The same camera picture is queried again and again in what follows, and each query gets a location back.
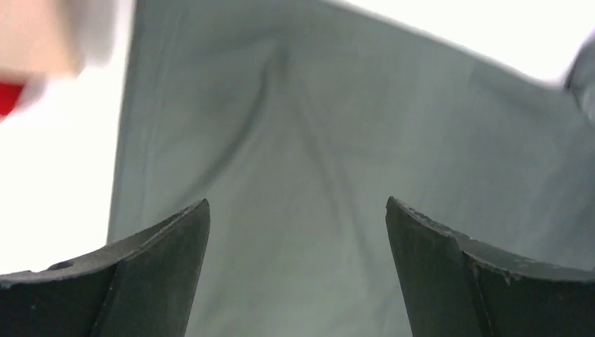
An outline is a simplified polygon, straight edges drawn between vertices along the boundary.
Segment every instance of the gray fabric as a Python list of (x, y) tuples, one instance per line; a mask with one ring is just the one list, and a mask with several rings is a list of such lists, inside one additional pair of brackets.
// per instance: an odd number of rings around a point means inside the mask
[(409, 336), (390, 195), (595, 265), (595, 139), (572, 93), (317, 1), (137, 6), (109, 239), (208, 198), (187, 336)]
[(595, 37), (583, 46), (577, 56), (566, 87), (576, 95), (589, 119), (595, 122)]

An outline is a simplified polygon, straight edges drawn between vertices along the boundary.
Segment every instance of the blurry object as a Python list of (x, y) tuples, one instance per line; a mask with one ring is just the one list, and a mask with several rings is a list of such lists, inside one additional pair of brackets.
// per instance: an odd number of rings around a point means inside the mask
[(24, 84), (0, 82), (0, 121), (17, 106)]
[(0, 76), (77, 75), (79, 51), (62, 0), (0, 0)]
[(111, 60), (116, 34), (116, 7), (122, 6), (120, 3), (122, 1), (116, 4), (116, 0), (62, 0), (65, 15), (68, 15), (66, 21), (71, 27), (70, 36), (85, 66), (102, 66)]
[(580, 50), (565, 88), (576, 96), (586, 116), (595, 121), (595, 36)]

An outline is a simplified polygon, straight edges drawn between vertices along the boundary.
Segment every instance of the black plastic part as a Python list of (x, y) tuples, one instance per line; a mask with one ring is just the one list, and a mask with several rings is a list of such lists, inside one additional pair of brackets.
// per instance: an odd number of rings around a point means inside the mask
[(0, 275), (0, 336), (183, 336), (209, 225), (205, 200), (43, 272)]
[(478, 242), (394, 198), (386, 221), (414, 337), (595, 336), (595, 273)]

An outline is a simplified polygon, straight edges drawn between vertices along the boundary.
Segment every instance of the gray cloth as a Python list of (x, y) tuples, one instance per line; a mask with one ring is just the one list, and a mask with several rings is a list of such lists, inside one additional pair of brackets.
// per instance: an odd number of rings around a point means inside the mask
[(571, 92), (318, 1), (143, 0), (135, 20), (109, 240), (208, 198), (187, 336), (410, 336), (391, 195), (595, 265), (594, 130)]
[(566, 88), (577, 96), (585, 114), (595, 122), (595, 32), (593, 35), (577, 56)]

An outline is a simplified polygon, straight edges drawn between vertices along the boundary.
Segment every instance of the white background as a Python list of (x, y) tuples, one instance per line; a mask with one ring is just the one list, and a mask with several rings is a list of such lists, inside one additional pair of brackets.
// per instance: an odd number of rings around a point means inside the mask
[[(560, 86), (595, 28), (593, 1), (333, 0)], [(42, 270), (107, 237), (134, 0), (76, 0), (86, 68), (28, 87), (0, 124), (0, 274)]]

